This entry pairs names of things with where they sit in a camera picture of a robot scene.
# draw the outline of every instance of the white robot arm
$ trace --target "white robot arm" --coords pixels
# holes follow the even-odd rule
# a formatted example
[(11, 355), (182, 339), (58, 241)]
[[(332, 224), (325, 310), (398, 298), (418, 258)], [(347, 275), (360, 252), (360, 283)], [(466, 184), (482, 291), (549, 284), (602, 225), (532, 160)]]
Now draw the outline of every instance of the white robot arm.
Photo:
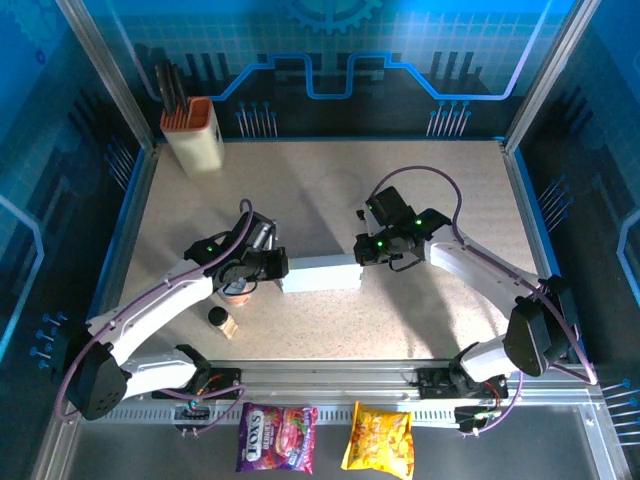
[(182, 260), (132, 301), (85, 325), (65, 324), (52, 352), (54, 383), (62, 385), (88, 420), (134, 395), (184, 388), (196, 393), (210, 376), (208, 362), (193, 348), (179, 345), (150, 357), (132, 354), (179, 313), (218, 289), (240, 279), (283, 278), (288, 260), (284, 248), (274, 247), (276, 230), (275, 222), (250, 210), (232, 231), (195, 242)]
[[(472, 394), (485, 381), (517, 370), (540, 376), (570, 348), (554, 316), (532, 293), (532, 287), (540, 289), (558, 309), (561, 300), (566, 307), (568, 289), (559, 277), (539, 280), (509, 264), (436, 210), (416, 214), (393, 187), (369, 198), (357, 214), (367, 226), (367, 233), (356, 237), (358, 263), (386, 263), (401, 272), (429, 262), (462, 279), (509, 319), (505, 335), (473, 344), (451, 362), (445, 383), (458, 395)], [(396, 268), (406, 254), (416, 259)]]

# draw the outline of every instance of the glass panel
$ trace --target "glass panel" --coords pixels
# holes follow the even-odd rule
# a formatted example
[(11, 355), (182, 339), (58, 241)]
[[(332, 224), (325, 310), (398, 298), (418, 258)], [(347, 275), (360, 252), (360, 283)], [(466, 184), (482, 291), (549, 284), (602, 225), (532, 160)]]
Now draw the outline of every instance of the glass panel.
[(0, 476), (29, 478), (138, 145), (54, 2), (0, 2)]
[[(571, 283), (587, 353), (604, 386), (630, 378), (634, 388), (640, 382), (638, 18), (635, 0), (602, 1), (522, 143), (539, 220)], [(637, 409), (626, 403), (633, 397), (612, 391), (619, 393), (611, 400), (615, 412), (635, 419)], [(626, 423), (619, 433), (637, 433), (636, 422)], [(635, 478), (640, 450), (625, 453)]]
[(226, 138), (486, 138), (506, 133), (574, 2), (86, 3), (156, 129), (168, 59)]

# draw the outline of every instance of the white block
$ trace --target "white block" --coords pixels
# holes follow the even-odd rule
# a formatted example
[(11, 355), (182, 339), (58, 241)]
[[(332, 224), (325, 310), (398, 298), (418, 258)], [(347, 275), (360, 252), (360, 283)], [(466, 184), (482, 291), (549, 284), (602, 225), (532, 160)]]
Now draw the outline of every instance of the white block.
[(363, 267), (349, 254), (293, 258), (289, 260), (289, 274), (282, 280), (282, 291), (294, 293), (360, 288), (362, 270)]

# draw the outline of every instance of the snack bag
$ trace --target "snack bag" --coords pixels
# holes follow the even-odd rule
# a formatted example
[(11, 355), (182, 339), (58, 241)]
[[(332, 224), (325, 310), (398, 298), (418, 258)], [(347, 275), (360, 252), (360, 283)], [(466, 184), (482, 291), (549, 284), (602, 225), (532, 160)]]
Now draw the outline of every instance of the snack bag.
[(318, 409), (245, 403), (236, 472), (296, 470), (313, 473)]
[(386, 412), (356, 402), (342, 469), (372, 468), (411, 480), (414, 463), (411, 413)]

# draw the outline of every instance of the work table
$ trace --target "work table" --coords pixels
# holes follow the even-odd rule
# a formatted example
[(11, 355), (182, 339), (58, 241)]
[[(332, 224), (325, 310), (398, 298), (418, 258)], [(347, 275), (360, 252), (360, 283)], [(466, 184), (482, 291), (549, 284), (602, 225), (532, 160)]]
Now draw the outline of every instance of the work table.
[[(188, 178), (164, 146), (123, 300), (157, 281), (196, 240), (229, 230), (238, 204), (278, 221), (290, 258), (351, 253), (364, 231), (356, 210), (390, 171), (412, 164), (447, 172), (464, 199), (460, 228), (505, 260), (535, 271), (497, 142), (246, 142), (226, 145), (223, 168)], [(440, 177), (390, 180), (416, 212), (451, 216), (455, 193)], [(239, 325), (231, 340), (208, 325), (221, 305)], [(358, 290), (284, 294), (264, 283), (242, 307), (217, 295), (181, 313), (141, 351), (188, 343), (209, 359), (405, 359), (451, 357), (506, 331), (507, 320), (462, 281), (426, 264), (397, 274), (366, 267)]]

